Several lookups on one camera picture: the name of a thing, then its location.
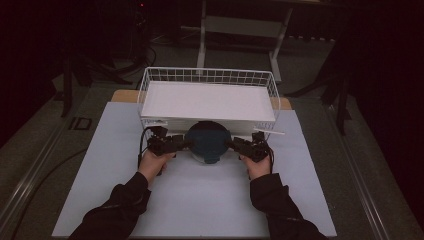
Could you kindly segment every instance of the person's arm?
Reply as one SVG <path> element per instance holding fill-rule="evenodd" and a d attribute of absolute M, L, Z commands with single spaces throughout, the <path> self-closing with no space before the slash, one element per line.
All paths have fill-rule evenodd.
<path fill-rule="evenodd" d="M 296 204 L 289 196 L 288 186 L 283 186 L 279 174 L 270 174 L 269 157 L 255 163 L 241 156 L 246 164 L 250 182 L 252 205 L 266 214 L 271 239 L 321 240 L 327 239 L 317 227 L 303 219 Z"/>
<path fill-rule="evenodd" d="M 90 210 L 69 239 L 127 239 L 146 211 L 149 184 L 174 155 L 157 157 L 147 150 L 138 172 L 125 185 L 116 185 L 103 205 Z"/>

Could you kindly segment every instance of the gray floor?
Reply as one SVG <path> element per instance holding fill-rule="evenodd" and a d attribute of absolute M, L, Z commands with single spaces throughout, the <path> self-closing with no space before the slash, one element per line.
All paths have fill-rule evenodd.
<path fill-rule="evenodd" d="M 157 53 L 155 66 L 196 66 L 197 49 L 164 45 L 152 47 Z M 278 86 L 281 95 L 311 83 L 331 47 L 332 43 L 328 42 L 286 40 L 278 57 L 283 79 Z M 205 65 L 270 70 L 266 53 L 207 50 Z M 127 79 L 137 81 L 141 74 L 139 72 Z M 34 162 L 43 155 L 47 156 L 40 168 L 40 175 L 35 177 L 35 182 L 39 182 L 59 162 L 87 148 L 113 92 L 134 86 L 120 86 L 104 80 L 96 80 L 89 89 L 75 86 L 74 108 L 65 119 L 60 118 L 60 102 L 46 103 L 0 150 L 2 211 L 5 210 L 4 206 L 11 206 L 8 200 Z M 336 226 L 338 236 L 335 239 L 424 239 L 354 98 L 350 97 L 348 101 L 352 120 L 346 121 L 347 136 L 341 137 L 334 128 L 334 111 L 319 101 L 321 92 L 322 89 L 317 89 L 290 101 L 298 114 Z M 72 117 L 91 118 L 93 124 L 88 131 L 68 129 Z M 70 159 L 44 182 L 23 218 L 16 239 L 50 239 L 83 156 L 82 153 Z M 385 228 L 373 229 L 374 225 L 370 224 L 367 215 L 369 211 L 366 210 L 369 203 L 375 204 Z M 7 231 L 0 233 L 0 238 L 10 239 L 16 227 L 14 222 L 19 211 L 9 213 L 14 216 L 11 218 L 14 221 L 7 225 Z"/>

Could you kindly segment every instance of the black sleeve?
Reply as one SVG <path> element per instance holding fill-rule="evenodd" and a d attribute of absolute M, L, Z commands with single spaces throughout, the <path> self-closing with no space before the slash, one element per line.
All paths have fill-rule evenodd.
<path fill-rule="evenodd" d="M 251 181 L 250 199 L 256 209 L 266 214 L 271 239 L 327 239 L 313 223 L 303 219 L 278 173 Z"/>
<path fill-rule="evenodd" d="M 90 210 L 69 239 L 127 239 L 138 217 L 146 211 L 150 191 L 146 178 L 137 172 L 125 185 L 112 190 L 109 200 Z"/>

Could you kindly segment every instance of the cable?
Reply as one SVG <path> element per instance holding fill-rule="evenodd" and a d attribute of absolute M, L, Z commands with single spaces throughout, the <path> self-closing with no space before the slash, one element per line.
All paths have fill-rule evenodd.
<path fill-rule="evenodd" d="M 27 210 L 28 210 L 28 208 L 29 208 L 29 206 L 31 205 L 31 202 L 32 202 L 32 200 L 34 199 L 34 196 L 37 194 L 37 192 L 38 192 L 38 190 L 40 189 L 40 187 L 43 185 L 43 183 L 44 183 L 44 181 L 46 181 L 47 180 L 47 178 L 54 172 L 54 171 L 56 171 L 60 166 L 62 166 L 64 163 L 66 163 L 67 161 L 69 161 L 70 159 L 72 159 L 72 158 L 74 158 L 74 157 L 76 157 L 76 156 L 78 156 L 79 154 L 81 154 L 81 153 L 83 153 L 83 152 L 85 152 L 85 151 L 87 151 L 87 148 L 85 148 L 85 149 L 82 149 L 82 150 L 80 150 L 80 151 L 78 151 L 78 152 L 76 152 L 76 153 L 74 153 L 73 155 L 71 155 L 70 157 L 67 157 L 65 160 L 63 160 L 62 162 L 60 162 L 58 165 L 56 165 L 54 168 L 52 168 L 48 173 L 47 173 L 47 175 L 40 181 L 40 183 L 35 187 L 35 189 L 34 189 L 34 192 L 33 192 L 33 194 L 31 195 L 31 197 L 29 198 L 29 200 L 28 200 L 28 202 L 26 203 L 26 205 L 25 205 L 25 208 L 22 210 L 22 213 L 21 213 L 21 217 L 19 218 L 19 220 L 18 220 L 18 222 L 17 222 L 17 225 L 16 225 L 16 227 L 15 227 L 15 229 L 14 229 L 14 231 L 13 231 L 13 235 L 12 235 L 12 240 L 14 240 L 15 239 L 15 237 L 16 237 L 16 234 L 18 233 L 18 230 L 19 230 L 19 227 L 20 227 L 20 225 L 22 224 L 22 220 L 24 219 L 24 217 L 25 217 L 25 213 L 27 212 Z"/>

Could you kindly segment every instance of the table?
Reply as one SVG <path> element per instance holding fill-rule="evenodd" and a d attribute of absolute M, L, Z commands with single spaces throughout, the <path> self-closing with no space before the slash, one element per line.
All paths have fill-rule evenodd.
<path fill-rule="evenodd" d="M 141 133 L 136 96 L 136 91 L 120 90 L 107 104 L 53 236 L 69 236 L 88 210 L 101 204 L 114 185 L 127 181 L 135 171 Z M 279 119 L 276 128 L 284 128 L 286 135 L 272 135 L 268 141 L 276 156 L 281 156 L 274 169 L 291 186 L 292 198 L 304 217 L 324 234 L 334 236 L 335 228 L 297 116 L 293 110 L 282 110 Z M 245 167 L 236 159 L 237 154 L 228 151 L 218 163 L 204 165 L 194 161 L 188 151 L 178 152 L 167 173 L 155 179 L 157 187 L 153 188 L 148 211 L 132 237 L 267 237 L 265 216 L 251 206 Z"/>

